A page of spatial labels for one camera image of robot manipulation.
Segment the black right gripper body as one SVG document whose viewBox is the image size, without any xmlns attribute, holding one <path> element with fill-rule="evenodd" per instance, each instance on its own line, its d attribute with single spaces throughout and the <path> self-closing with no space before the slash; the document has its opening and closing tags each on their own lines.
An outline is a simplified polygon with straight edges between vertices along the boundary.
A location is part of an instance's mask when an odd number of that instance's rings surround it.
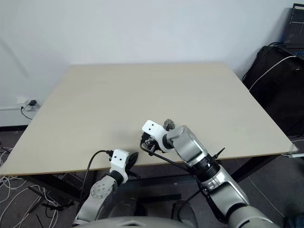
<svg viewBox="0 0 304 228">
<path fill-rule="evenodd" d="M 145 152 L 151 152 L 151 145 L 155 142 L 156 140 L 146 133 L 146 141 L 141 145 L 141 149 Z"/>
</svg>

